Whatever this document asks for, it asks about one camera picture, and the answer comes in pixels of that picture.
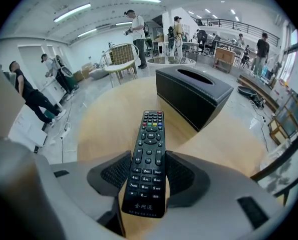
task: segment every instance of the railing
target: railing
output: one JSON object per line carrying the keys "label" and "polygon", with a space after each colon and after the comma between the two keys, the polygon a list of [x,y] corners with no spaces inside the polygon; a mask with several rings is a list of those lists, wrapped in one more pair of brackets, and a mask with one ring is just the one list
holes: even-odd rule
{"label": "railing", "polygon": [[212,26],[212,27],[220,27],[220,28],[237,30],[240,32],[245,32],[250,35],[253,35],[259,39],[262,38],[262,33],[267,33],[268,43],[276,47],[278,46],[279,38],[277,36],[255,26],[251,26],[248,24],[227,20],[227,19],[218,19],[218,18],[205,18],[205,19],[193,18],[193,19],[198,24],[198,26],[209,26],[209,27]]}

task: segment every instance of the man in white t-shirt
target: man in white t-shirt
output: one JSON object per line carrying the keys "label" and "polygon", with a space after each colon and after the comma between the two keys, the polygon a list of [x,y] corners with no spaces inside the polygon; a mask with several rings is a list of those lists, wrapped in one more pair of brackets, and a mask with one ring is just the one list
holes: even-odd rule
{"label": "man in white t-shirt", "polygon": [[126,15],[132,19],[132,36],[133,44],[139,49],[139,58],[141,60],[141,65],[138,66],[139,69],[145,69],[147,67],[147,62],[144,55],[144,20],[141,16],[136,16],[133,10],[128,10]]}

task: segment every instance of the black pants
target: black pants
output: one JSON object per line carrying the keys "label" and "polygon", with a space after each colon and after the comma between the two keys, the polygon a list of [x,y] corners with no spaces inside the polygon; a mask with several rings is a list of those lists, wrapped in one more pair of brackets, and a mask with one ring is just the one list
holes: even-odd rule
{"label": "black pants", "polygon": [[141,65],[146,65],[147,62],[144,55],[144,39],[136,39],[133,41],[133,44],[139,49],[139,58],[141,60]]}
{"label": "black pants", "polygon": [[46,124],[50,123],[52,120],[48,117],[46,117],[39,107],[46,108],[48,111],[50,111],[52,114],[57,116],[60,111],[58,111],[48,100],[47,97],[45,97],[41,92],[38,90],[33,91],[30,96],[26,100],[26,105],[34,111],[34,113],[37,115],[37,117]]}
{"label": "black pants", "polygon": [[63,89],[70,94],[72,89],[69,87],[70,85],[68,84],[68,81],[65,77],[65,75],[61,72],[59,69],[56,75],[56,80],[59,82],[59,84],[63,87]]}

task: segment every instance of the wicker chair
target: wicker chair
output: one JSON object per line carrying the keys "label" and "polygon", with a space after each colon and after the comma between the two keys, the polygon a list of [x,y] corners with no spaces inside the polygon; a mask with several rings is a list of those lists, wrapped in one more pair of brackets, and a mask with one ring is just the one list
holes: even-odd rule
{"label": "wicker chair", "polygon": [[136,79],[135,61],[139,57],[139,49],[131,43],[115,45],[103,53],[100,64],[104,64],[104,70],[110,74],[110,81],[113,88],[112,73],[115,73],[119,84],[124,70],[131,71],[133,78]]}

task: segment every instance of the white ceiling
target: white ceiling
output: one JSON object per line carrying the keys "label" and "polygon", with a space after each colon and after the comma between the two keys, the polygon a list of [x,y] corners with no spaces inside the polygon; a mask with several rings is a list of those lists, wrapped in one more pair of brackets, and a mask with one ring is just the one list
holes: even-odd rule
{"label": "white ceiling", "polygon": [[[228,10],[228,4],[220,4],[218,1],[225,0],[162,0],[161,3],[129,0],[23,0],[6,21],[0,32],[0,39],[36,37],[71,44],[78,40],[77,36],[83,32],[94,28],[98,28],[97,32],[100,32],[99,26],[108,25],[107,28],[112,28],[115,23],[127,21],[123,12],[128,9],[133,9],[136,14],[142,15],[147,22],[168,9],[178,7],[184,7],[186,10],[201,9],[213,3],[214,9],[219,11],[218,14],[222,10]],[[232,1],[249,1],[278,10],[270,0]],[[53,21],[69,10],[87,3],[91,3],[91,8],[58,23]]]}

